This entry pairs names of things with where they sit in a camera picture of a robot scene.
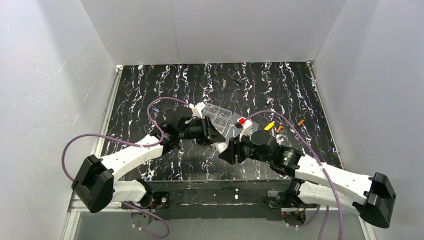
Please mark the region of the white remote control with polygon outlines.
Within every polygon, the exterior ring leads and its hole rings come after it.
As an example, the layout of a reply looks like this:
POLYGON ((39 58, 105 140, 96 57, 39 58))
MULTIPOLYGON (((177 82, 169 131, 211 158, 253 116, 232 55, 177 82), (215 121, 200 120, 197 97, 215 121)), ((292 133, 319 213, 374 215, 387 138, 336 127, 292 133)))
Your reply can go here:
POLYGON ((228 143, 226 141, 224 142, 214 142, 214 147, 218 151, 219 154, 223 153, 228 148, 228 143))

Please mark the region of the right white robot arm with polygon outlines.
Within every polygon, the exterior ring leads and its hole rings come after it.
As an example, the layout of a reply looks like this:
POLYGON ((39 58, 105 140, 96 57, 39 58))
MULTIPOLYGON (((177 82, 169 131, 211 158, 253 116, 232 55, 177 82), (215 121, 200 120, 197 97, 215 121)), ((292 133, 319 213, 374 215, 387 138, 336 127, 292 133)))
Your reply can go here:
POLYGON ((318 163, 297 149, 280 145, 266 130, 215 143, 218 157, 234 165, 246 159, 269 164, 276 173, 295 180, 292 191, 302 204, 317 204, 357 214, 382 229, 390 227, 397 194, 388 176, 369 176, 318 163))

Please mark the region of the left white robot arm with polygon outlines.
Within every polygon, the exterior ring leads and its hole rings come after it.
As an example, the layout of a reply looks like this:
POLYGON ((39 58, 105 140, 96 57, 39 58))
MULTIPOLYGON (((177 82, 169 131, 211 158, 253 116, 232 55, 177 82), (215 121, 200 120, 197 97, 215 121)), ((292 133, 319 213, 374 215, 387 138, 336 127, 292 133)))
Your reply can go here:
POLYGON ((86 157, 71 188, 91 213, 100 212, 110 203, 140 202, 151 189, 142 180, 121 178, 177 148, 181 140, 196 140, 201 146, 226 143, 208 116, 182 117, 179 126, 163 122, 142 140, 116 153, 86 157))

